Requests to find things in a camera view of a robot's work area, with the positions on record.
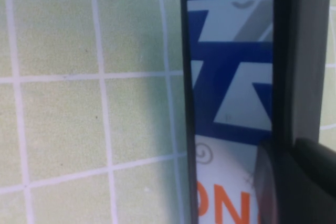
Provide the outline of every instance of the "white grid line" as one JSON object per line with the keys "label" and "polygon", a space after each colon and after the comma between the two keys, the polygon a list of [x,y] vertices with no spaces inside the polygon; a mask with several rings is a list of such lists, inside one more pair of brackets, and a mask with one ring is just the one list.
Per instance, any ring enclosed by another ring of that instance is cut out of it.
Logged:
{"label": "white grid line", "polygon": [[336,68],[336,64],[334,64],[334,63],[328,63],[328,64],[325,64],[325,67],[326,68]]}
{"label": "white grid line", "polygon": [[112,223],[118,224],[117,200],[116,200],[116,191],[115,191],[116,187],[114,185],[114,176],[113,176],[113,170],[112,170],[113,161],[112,161],[112,143],[111,143],[111,133],[110,133],[109,107],[108,107],[106,83],[104,79],[104,56],[103,56],[101,31],[100,31],[100,24],[99,24],[98,1],[97,0],[91,0],[91,1],[92,1],[93,23],[95,26],[94,30],[96,34],[99,84],[100,84],[100,91],[101,91],[102,115],[103,115],[103,123],[104,123],[105,142],[106,142],[106,156],[107,156],[110,202],[111,202],[110,210],[111,210]]}
{"label": "white grid line", "polygon": [[169,107],[169,117],[170,117],[170,132],[172,138],[173,145],[173,153],[175,155],[174,158],[174,171],[175,171],[175,183],[176,183],[176,193],[177,193],[177,203],[179,207],[179,216],[180,216],[180,224],[184,224],[184,207],[182,201],[182,188],[180,181],[180,172],[179,172],[179,163],[177,158],[177,144],[176,144],[176,136],[175,136],[175,122],[174,122],[174,107],[173,107],[173,96],[169,75],[169,59],[168,59],[168,33],[167,33],[167,22],[166,22],[166,12],[164,8],[164,0],[159,0],[160,3],[160,11],[162,17],[162,30],[163,30],[163,60],[164,60],[164,70],[165,70],[165,80],[166,80],[166,88],[167,88],[167,98],[168,98],[168,107]]}
{"label": "white grid line", "polygon": [[[164,77],[165,72],[124,72],[124,73],[104,73],[104,79],[126,79],[126,78],[145,78],[145,77]],[[170,71],[171,76],[182,76],[183,71]],[[18,80],[24,82],[53,82],[53,81],[84,81],[84,80],[99,80],[100,74],[55,74],[49,76],[21,76]],[[0,84],[13,83],[13,77],[0,77]]]}
{"label": "white grid line", "polygon": [[[137,166],[148,165],[148,164],[153,164],[153,163],[162,162],[162,161],[168,161],[174,158],[185,157],[186,155],[187,153],[183,152],[183,153],[178,153],[177,155],[172,154],[172,155],[151,157],[151,158],[146,158],[146,159],[139,159],[139,160],[132,161],[132,162],[113,165],[112,170],[134,168]],[[108,172],[109,172],[109,169],[107,167],[102,167],[102,168],[97,168],[97,169],[92,169],[92,170],[86,170],[86,171],[79,172],[79,173],[62,175],[59,177],[41,179],[35,182],[31,182],[28,186],[14,185],[14,186],[2,187],[0,188],[0,195],[10,194],[16,191],[22,191],[25,188],[38,188],[38,187],[43,187],[43,186],[57,185],[60,183],[71,181],[71,180],[106,174]]]}
{"label": "white grid line", "polygon": [[324,130],[329,130],[329,129],[333,129],[333,128],[336,128],[336,124],[330,124],[330,125],[321,126],[320,130],[324,131]]}
{"label": "white grid line", "polygon": [[[19,65],[17,58],[17,46],[16,46],[16,34],[15,34],[15,25],[14,25],[14,13],[13,13],[13,0],[6,0],[6,10],[7,10],[7,22],[8,22],[8,33],[9,33],[9,43],[11,47],[11,59],[12,59],[12,77],[3,77],[0,78],[0,83],[12,83],[14,86],[15,93],[15,103],[16,103],[16,113],[17,113],[17,127],[19,134],[19,143],[20,143],[20,156],[21,156],[21,166],[22,166],[22,176],[23,184],[14,185],[8,187],[0,188],[1,194],[8,194],[16,191],[23,191],[25,195],[26,202],[26,216],[27,223],[34,224],[34,213],[32,206],[32,196],[31,188],[37,188],[41,186],[56,185],[59,183],[67,182],[74,179],[85,178],[89,176],[105,174],[109,176],[110,184],[110,198],[111,198],[111,215],[112,223],[118,224],[117,217],[117,206],[116,206],[116,193],[114,187],[114,178],[113,171],[119,169],[126,169],[131,167],[136,167],[140,165],[151,164],[160,161],[173,160],[174,161],[174,170],[175,170],[175,182],[177,185],[177,196],[179,204],[179,214],[180,222],[184,223],[184,212],[182,204],[182,195],[181,195],[181,185],[180,185],[180,175],[178,167],[178,158],[186,156],[186,153],[178,153],[176,148],[176,139],[175,139],[175,128],[174,128],[174,115],[173,115],[173,104],[172,104],[172,94],[171,94],[171,84],[170,76],[181,76],[183,71],[169,71],[169,63],[167,57],[167,28],[165,20],[165,11],[163,0],[160,0],[160,9],[162,12],[162,26],[164,30],[164,62],[165,62],[165,71],[162,72],[124,72],[124,73],[104,73],[103,65],[103,54],[102,54],[102,45],[101,45],[101,32],[99,25],[99,14],[98,14],[98,4],[97,0],[92,0],[92,11],[93,11],[93,22],[96,33],[96,44],[97,44],[97,58],[99,65],[99,73],[93,74],[59,74],[59,75],[44,75],[44,76],[19,76]],[[153,157],[148,159],[142,159],[134,162],[124,163],[124,164],[112,164],[112,148],[111,148],[111,139],[110,139],[110,127],[109,127],[109,115],[108,115],[108,99],[106,92],[105,79],[117,79],[117,78],[144,78],[144,77],[165,77],[169,101],[169,111],[170,111],[170,123],[171,123],[171,134],[172,134],[172,145],[174,152],[172,155]],[[50,179],[38,180],[36,182],[29,182],[29,170],[28,170],[28,158],[27,158],[27,146],[24,132],[24,118],[23,118],[23,102],[22,94],[20,89],[20,83],[24,82],[52,82],[52,81],[71,81],[71,80],[99,80],[102,96],[102,110],[103,110],[103,123],[104,131],[106,136],[106,149],[107,149],[107,167],[98,168],[94,170],[88,170],[84,172],[74,173],[63,175],[60,177],[54,177]]]}
{"label": "white grid line", "polygon": [[28,188],[29,170],[28,170],[27,142],[26,142],[26,136],[25,136],[25,124],[24,124],[24,117],[23,117],[24,113],[23,113],[22,94],[21,94],[21,87],[20,87],[20,81],[19,81],[20,74],[19,74],[19,63],[18,63],[18,58],[17,58],[13,0],[5,0],[5,2],[6,2],[9,47],[11,50],[10,58],[12,61],[13,88],[14,88],[17,130],[18,130],[18,139],[19,139],[19,152],[20,152],[20,159],[21,159],[22,181],[23,181],[23,186],[24,186],[24,197],[25,197],[25,205],[26,205],[26,217],[27,217],[27,224],[34,224],[32,195],[31,195],[30,189]]}

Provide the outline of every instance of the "grid pattern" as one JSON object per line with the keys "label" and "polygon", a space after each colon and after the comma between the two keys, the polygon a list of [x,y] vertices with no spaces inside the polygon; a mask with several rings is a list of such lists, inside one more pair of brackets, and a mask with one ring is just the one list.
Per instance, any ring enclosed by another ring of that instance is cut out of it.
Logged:
{"label": "grid pattern", "polygon": [[330,0],[327,58],[324,74],[320,143],[336,150],[336,0]]}

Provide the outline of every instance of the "black edge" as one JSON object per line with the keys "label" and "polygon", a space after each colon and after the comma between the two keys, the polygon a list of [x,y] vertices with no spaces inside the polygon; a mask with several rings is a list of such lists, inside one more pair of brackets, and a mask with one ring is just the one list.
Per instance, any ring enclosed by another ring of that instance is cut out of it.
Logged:
{"label": "black edge", "polygon": [[184,73],[183,76],[184,76],[184,95],[185,95],[185,112],[186,112],[186,136],[187,136],[191,223],[198,224],[194,99],[193,99],[193,86],[191,75],[192,72],[191,72],[191,55],[189,46],[187,0],[181,0],[181,20],[182,20],[182,50],[183,50],[183,73]]}
{"label": "black edge", "polygon": [[292,6],[292,0],[274,0],[272,139],[284,146],[292,145]]}

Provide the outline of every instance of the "black plastic frame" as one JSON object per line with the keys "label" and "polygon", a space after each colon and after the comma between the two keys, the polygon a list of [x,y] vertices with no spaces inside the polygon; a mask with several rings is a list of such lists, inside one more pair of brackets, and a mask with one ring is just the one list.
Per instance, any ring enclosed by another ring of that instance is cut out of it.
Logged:
{"label": "black plastic frame", "polygon": [[190,194],[191,223],[198,224],[197,174],[196,174],[196,145],[195,145],[195,117],[192,86],[191,55],[189,47],[189,27],[187,0],[181,0],[182,20],[182,50],[183,77],[186,114],[186,139],[188,156],[188,178]]}

